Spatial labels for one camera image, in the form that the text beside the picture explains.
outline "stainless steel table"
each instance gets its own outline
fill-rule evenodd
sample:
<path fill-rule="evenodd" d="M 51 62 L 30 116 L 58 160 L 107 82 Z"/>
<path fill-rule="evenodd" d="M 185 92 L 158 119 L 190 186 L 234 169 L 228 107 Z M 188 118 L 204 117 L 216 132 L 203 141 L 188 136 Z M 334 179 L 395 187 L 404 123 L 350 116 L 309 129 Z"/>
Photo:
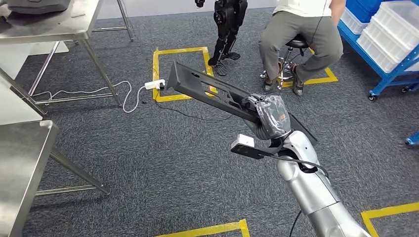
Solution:
<path fill-rule="evenodd" d="M 64 12 L 40 16 L 30 16 L 26 18 L 22 18 L 22 15 L 16 15 L 12 13 L 7 16 L 8 25 L 4 24 L 0 28 L 0 44 L 56 42 L 29 92 L 26 92 L 3 69 L 0 68 L 0 75 L 5 78 L 11 84 L 11 86 L 19 94 L 21 94 L 25 100 L 40 114 L 45 114 L 40 105 L 103 97 L 114 97 L 117 104 L 119 106 L 122 105 L 118 94 L 115 91 L 115 88 L 112 86 L 111 81 L 105 73 L 102 63 L 99 61 L 90 44 L 88 43 L 88 39 L 92 31 L 113 31 L 125 29 L 128 30 L 131 40 L 133 38 L 128 27 L 128 22 L 121 4 L 121 0 L 117 0 L 117 2 L 121 9 L 121 13 L 123 15 L 126 26 L 93 29 L 102 2 L 103 0 L 72 0 L 69 8 Z M 66 99 L 53 99 L 48 101 L 36 101 L 33 98 L 35 89 L 37 88 L 44 72 L 46 71 L 46 68 L 52 56 L 54 55 L 59 42 L 68 40 L 81 42 L 83 44 L 89 56 L 98 68 L 101 76 L 105 80 L 107 86 L 109 87 L 110 93 L 78 96 Z"/>
<path fill-rule="evenodd" d="M 109 189 L 53 148 L 58 127 L 49 120 L 0 125 L 0 237 L 20 237 L 34 196 Z M 37 191 L 48 157 L 90 185 Z"/>

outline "cable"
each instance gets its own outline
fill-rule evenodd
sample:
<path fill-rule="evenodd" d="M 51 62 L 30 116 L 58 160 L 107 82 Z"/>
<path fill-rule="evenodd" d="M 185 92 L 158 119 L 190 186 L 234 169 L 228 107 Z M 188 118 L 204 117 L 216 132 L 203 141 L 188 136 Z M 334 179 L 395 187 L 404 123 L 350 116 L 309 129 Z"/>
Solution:
<path fill-rule="evenodd" d="M 126 101 L 127 101 L 127 99 L 128 99 L 128 96 L 129 96 L 129 95 L 131 94 L 131 92 L 132 92 L 132 86 L 131 86 L 131 83 L 129 83 L 129 81 L 126 81 L 126 80 L 121 81 L 121 82 L 119 82 L 119 83 L 115 84 L 114 86 L 118 86 L 118 85 L 120 85 L 120 84 L 122 84 L 122 83 L 127 83 L 127 84 L 129 85 L 129 91 L 128 91 L 128 94 L 126 94 L 126 97 L 125 97 L 125 99 L 124 99 L 124 103 L 123 103 L 123 105 L 122 105 L 122 109 L 124 110 L 124 112 L 125 112 L 125 113 L 127 113 L 127 114 L 129 114 L 129 113 L 134 112 L 134 110 L 136 110 L 136 109 L 137 109 L 137 107 L 138 107 L 138 103 L 139 103 L 139 101 L 140 101 L 140 92 L 141 92 L 141 90 L 142 90 L 142 89 L 144 89 L 144 88 L 145 88 L 145 86 L 141 87 L 141 88 L 138 90 L 138 92 L 137 92 L 137 103 L 135 104 L 134 109 L 132 109 L 132 110 L 130 110 L 130 111 L 127 111 L 127 110 L 125 109 L 125 103 L 126 103 Z M 60 91 L 56 92 L 55 94 L 52 94 L 50 91 L 46 91 L 46 92 L 42 92 L 42 93 L 39 93 L 39 94 L 35 94 L 35 95 L 33 95 L 33 96 L 39 96 L 39 95 L 43 95 L 43 94 L 49 94 L 49 100 L 52 100 L 52 99 L 53 99 L 56 95 L 58 95 L 59 93 L 66 93 L 66 94 L 79 94 L 79 93 L 83 93 L 83 94 L 93 94 L 93 93 L 99 92 L 99 91 L 104 90 L 104 89 L 109 89 L 109 88 L 108 88 L 108 87 L 104 87 L 104 88 L 100 88 L 100 89 L 95 90 L 95 91 L 74 91 L 74 92 L 72 92 L 72 91 L 60 90 Z"/>
<path fill-rule="evenodd" d="M 327 1 L 327 0 L 325 0 L 325 6 L 323 7 L 323 13 L 325 13 L 325 10 L 326 10 L 326 4 L 327 4 L 327 2 L 328 2 L 328 1 Z M 317 23 L 316 29 L 314 30 L 313 37 L 311 38 L 311 43 L 309 43 L 309 44 L 308 44 L 309 46 L 313 43 L 314 36 L 316 35 L 317 30 L 319 29 L 319 25 L 320 25 L 320 22 L 322 21 L 323 17 L 324 17 L 324 16 L 320 17 L 320 20 L 319 20 L 319 22 Z M 294 58 L 292 58 L 290 61 L 293 61 L 293 60 L 294 60 L 294 59 L 295 59 L 298 55 L 299 55 L 299 54 L 297 54 L 296 56 L 294 56 Z"/>
<path fill-rule="evenodd" d="M 300 210 L 300 212 L 298 212 L 298 214 L 297 214 L 297 217 L 294 219 L 293 227 L 291 227 L 291 230 L 290 230 L 290 237 L 293 234 L 293 230 L 294 230 L 295 224 L 297 223 L 297 220 L 300 217 L 301 213 L 302 213 L 302 211 Z"/>
<path fill-rule="evenodd" d="M 128 93 L 126 94 L 125 99 L 124 99 L 124 103 L 123 103 L 123 105 L 122 105 L 122 109 L 124 110 L 124 112 L 125 112 L 125 113 L 127 113 L 127 114 L 129 114 L 129 113 L 134 112 L 134 111 L 137 109 L 138 104 L 139 104 L 139 102 L 140 102 L 140 92 L 142 91 L 142 89 L 144 89 L 144 88 L 145 88 L 145 86 L 141 87 L 141 88 L 137 91 L 137 103 L 135 104 L 135 107 L 134 107 L 132 110 L 127 111 L 127 110 L 125 109 L 125 104 L 126 104 L 126 101 L 127 101 L 127 99 L 128 99 L 128 96 L 129 96 L 129 95 L 131 94 L 131 92 L 132 92 L 132 86 L 131 86 L 131 83 L 129 83 L 129 81 L 126 81 L 126 80 L 121 81 L 121 82 L 119 82 L 119 83 L 115 84 L 114 86 L 118 86 L 118 85 L 120 85 L 120 84 L 122 84 L 122 83 L 127 83 L 127 84 L 129 85 L 129 91 L 128 91 Z M 35 97 L 35 96 L 40 96 L 40 95 L 43 95 L 43 94 L 49 94 L 49 99 L 48 99 L 48 100 L 52 100 L 52 99 L 53 99 L 55 96 L 57 96 L 59 93 L 66 93 L 66 94 L 79 94 L 79 93 L 83 93 L 83 94 L 93 94 L 93 93 L 97 93 L 97 92 L 99 92 L 99 91 L 101 91 L 101 90 L 104 90 L 104 89 L 108 89 L 108 87 L 100 88 L 100 89 L 95 90 L 95 91 L 74 91 L 74 92 L 72 92 L 72 91 L 60 90 L 60 91 L 56 92 L 55 94 L 52 94 L 50 91 L 46 91 L 46 92 L 42 92 L 42 93 L 39 93 L 39 94 L 35 94 L 35 95 L 33 95 L 33 96 Z M 158 96 L 159 94 L 160 94 L 160 90 L 158 90 L 158 91 L 157 91 L 157 95 L 156 95 L 156 97 L 154 98 L 154 102 L 156 103 L 156 105 L 157 105 L 160 109 L 175 111 L 175 112 L 178 112 L 178 113 L 180 113 L 180 114 L 182 114 L 182 115 L 184 115 L 184 116 L 186 116 L 186 117 L 189 117 L 189 118 L 195 118 L 195 119 L 199 119 L 199 120 L 203 120 L 203 121 L 221 122 L 221 121 L 228 120 L 228 119 L 230 119 L 230 118 L 233 116 L 233 115 L 230 115 L 230 116 L 228 116 L 228 117 L 226 117 L 226 118 L 223 118 L 223 119 L 207 119 L 207 118 L 200 118 L 200 117 L 196 117 L 196 116 L 187 115 L 187 114 L 185 114 L 184 112 L 181 112 L 181 111 L 178 111 L 178 110 L 175 110 L 175 109 L 171 109 L 171 108 L 166 108 L 166 107 L 162 107 L 162 106 L 160 106 L 160 105 L 157 103 L 157 101 L 156 101 L 157 96 Z"/>
<path fill-rule="evenodd" d="M 323 173 L 325 174 L 325 176 L 327 178 L 329 178 L 329 173 L 321 165 L 318 165 L 318 164 L 315 164 L 315 163 L 312 163 L 312 162 L 309 162 L 309 161 L 305 161 L 305 160 L 299 160 L 299 159 L 288 159 L 288 158 L 282 158 L 282 157 L 279 157 L 279 156 L 269 156 L 269 157 L 272 157 L 272 158 L 275 158 L 275 159 L 284 160 L 284 161 L 290 161 L 290 162 L 301 163 L 301 164 L 308 164 L 308 165 L 314 166 L 314 167 L 322 170 Z"/>
<path fill-rule="evenodd" d="M 226 118 L 223 118 L 223 119 L 207 119 L 207 118 L 200 118 L 200 117 L 196 117 L 196 116 L 192 116 L 192 115 L 187 115 L 187 114 L 185 114 L 184 112 L 181 112 L 181 111 L 179 111 L 179 110 L 175 110 L 175 109 L 171 109 L 171 108 L 166 108 L 166 107 L 162 107 L 162 106 L 160 106 L 160 105 L 157 103 L 157 101 L 156 101 L 157 96 L 159 96 L 159 95 L 160 95 L 160 91 L 158 90 L 158 92 L 157 92 L 157 94 L 156 94 L 156 97 L 154 98 L 154 103 L 156 103 L 156 105 L 157 105 L 160 109 L 170 110 L 170 111 L 175 111 L 175 112 L 178 112 L 178 113 L 180 113 L 181 115 L 184 115 L 184 116 L 189 117 L 189 118 L 199 119 L 199 120 L 203 120 L 203 121 L 221 122 L 221 121 L 228 120 L 229 118 L 231 118 L 231 117 L 233 116 L 233 115 L 230 115 L 230 116 L 228 116 L 228 117 L 226 117 Z"/>

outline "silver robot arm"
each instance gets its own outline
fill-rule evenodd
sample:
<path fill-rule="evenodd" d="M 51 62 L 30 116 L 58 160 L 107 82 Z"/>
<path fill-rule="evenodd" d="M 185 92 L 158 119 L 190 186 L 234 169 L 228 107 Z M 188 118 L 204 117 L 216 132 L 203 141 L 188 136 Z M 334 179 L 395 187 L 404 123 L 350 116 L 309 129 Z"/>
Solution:
<path fill-rule="evenodd" d="M 300 131 L 292 132 L 284 140 L 284 148 L 293 151 L 299 160 L 319 164 L 313 146 Z M 317 236 L 371 237 L 340 202 L 325 174 L 321 170 L 305 173 L 301 170 L 301 165 L 293 161 L 279 160 L 278 170 L 302 213 L 310 220 Z"/>
<path fill-rule="evenodd" d="M 340 202 L 327 175 L 313 166 L 320 165 L 316 151 L 303 132 L 292 129 L 282 98 L 252 94 L 247 101 L 256 108 L 261 123 L 245 123 L 259 139 L 270 139 L 272 145 L 256 149 L 253 141 L 239 141 L 235 143 L 242 146 L 232 146 L 232 152 L 257 159 L 278 154 L 278 171 L 318 237 L 371 237 Z"/>

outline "white plastic bin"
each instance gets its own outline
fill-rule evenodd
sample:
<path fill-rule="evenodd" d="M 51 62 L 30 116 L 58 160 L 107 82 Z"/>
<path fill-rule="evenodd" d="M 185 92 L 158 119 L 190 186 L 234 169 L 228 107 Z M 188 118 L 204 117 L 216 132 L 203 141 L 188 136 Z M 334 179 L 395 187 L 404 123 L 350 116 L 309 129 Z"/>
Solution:
<path fill-rule="evenodd" d="M 413 47 L 405 45 L 404 42 L 399 41 L 396 35 L 393 35 L 376 20 L 375 16 L 371 18 L 371 22 L 365 28 L 364 32 L 368 32 L 368 35 L 373 41 L 398 63 L 405 59 L 414 49 Z"/>
<path fill-rule="evenodd" d="M 410 0 L 382 2 L 375 19 L 408 48 L 419 44 L 419 6 Z"/>
<path fill-rule="evenodd" d="M 368 23 L 360 22 L 358 18 L 356 18 L 356 16 L 346 7 L 340 19 L 355 35 L 360 35 L 362 30 L 368 25 Z"/>
<path fill-rule="evenodd" d="M 369 34 L 367 30 L 364 30 L 362 32 L 357 42 L 360 45 L 360 47 L 363 48 L 363 50 L 374 60 L 375 63 L 377 63 L 377 65 L 385 73 L 391 73 L 400 64 L 400 62 L 396 62 L 396 59 L 394 59 L 391 55 L 387 54 L 387 52 L 377 42 L 374 41 L 373 37 Z M 414 64 L 405 71 L 419 71 L 419 63 Z"/>

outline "gray pants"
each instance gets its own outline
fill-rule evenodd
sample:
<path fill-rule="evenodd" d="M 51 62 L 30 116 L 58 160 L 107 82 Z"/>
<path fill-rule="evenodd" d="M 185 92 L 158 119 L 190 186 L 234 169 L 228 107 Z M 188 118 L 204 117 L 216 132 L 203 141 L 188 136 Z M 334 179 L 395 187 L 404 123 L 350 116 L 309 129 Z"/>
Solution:
<path fill-rule="evenodd" d="M 270 79 L 278 76 L 281 47 L 297 34 L 301 34 L 315 52 L 296 68 L 301 82 L 313 78 L 337 62 L 343 54 L 342 40 L 331 17 L 301 17 L 285 11 L 278 12 L 266 25 L 259 41 L 262 63 Z"/>

